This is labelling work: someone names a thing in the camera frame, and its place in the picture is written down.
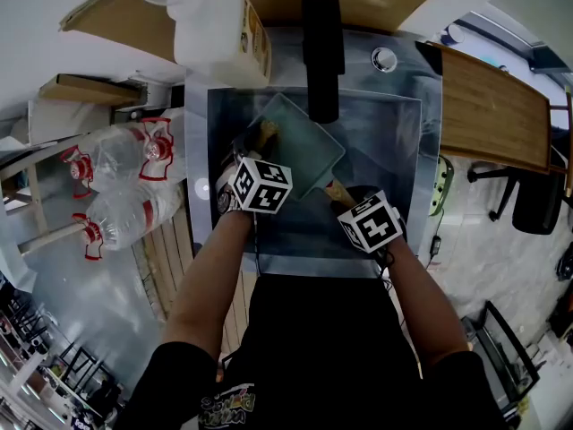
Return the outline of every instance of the black faucet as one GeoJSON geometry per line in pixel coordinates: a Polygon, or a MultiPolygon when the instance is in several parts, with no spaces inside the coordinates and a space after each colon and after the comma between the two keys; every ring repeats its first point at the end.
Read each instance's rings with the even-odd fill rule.
{"type": "Polygon", "coordinates": [[[345,71],[338,0],[303,0],[303,31],[308,115],[325,125],[338,119],[338,76],[345,71]]]}

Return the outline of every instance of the wooden table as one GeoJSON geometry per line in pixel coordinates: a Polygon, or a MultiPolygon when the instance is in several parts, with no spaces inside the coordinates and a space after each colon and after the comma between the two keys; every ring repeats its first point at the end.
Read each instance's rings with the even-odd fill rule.
{"type": "Polygon", "coordinates": [[[549,100],[485,62],[442,51],[440,150],[447,154],[548,173],[549,100]]]}

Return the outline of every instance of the black chair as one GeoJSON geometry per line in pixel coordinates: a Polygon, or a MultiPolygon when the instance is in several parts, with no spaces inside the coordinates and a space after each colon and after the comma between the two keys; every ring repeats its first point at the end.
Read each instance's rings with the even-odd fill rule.
{"type": "MultiPolygon", "coordinates": [[[[551,158],[552,166],[565,168],[563,160],[555,150],[552,150],[551,158]]],[[[571,206],[571,199],[564,194],[565,174],[553,171],[545,175],[519,168],[503,168],[481,174],[475,173],[472,169],[467,172],[469,183],[501,176],[508,178],[508,184],[503,192],[499,209],[490,211],[490,220],[500,219],[516,183],[519,182],[512,218],[514,228],[528,234],[551,234],[559,217],[561,201],[571,206]]]]}

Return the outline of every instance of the sink basin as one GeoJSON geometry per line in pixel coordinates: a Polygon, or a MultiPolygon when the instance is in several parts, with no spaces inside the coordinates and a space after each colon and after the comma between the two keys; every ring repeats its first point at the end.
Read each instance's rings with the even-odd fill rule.
{"type": "MultiPolygon", "coordinates": [[[[219,163],[230,142],[281,92],[308,112],[306,88],[263,90],[210,89],[207,136],[209,180],[214,186],[219,163]]],[[[407,219],[414,188],[420,141],[421,101],[389,94],[340,90],[339,119],[324,125],[345,149],[334,166],[334,176],[346,188],[383,189],[390,203],[407,219]]],[[[211,196],[211,221],[218,220],[211,196]]],[[[349,243],[330,199],[313,189],[300,202],[288,198],[277,215],[259,216],[260,253],[278,256],[361,259],[363,253],[349,243]]],[[[246,250],[253,251],[250,244],[246,250]]]]}

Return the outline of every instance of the black t-shirt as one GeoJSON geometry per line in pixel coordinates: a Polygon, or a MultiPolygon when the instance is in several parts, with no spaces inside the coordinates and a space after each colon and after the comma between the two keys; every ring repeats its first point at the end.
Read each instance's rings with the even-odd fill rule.
{"type": "Polygon", "coordinates": [[[159,346],[115,429],[506,428],[481,358],[442,359],[424,379],[378,279],[261,276],[221,383],[185,343],[159,346]]]}

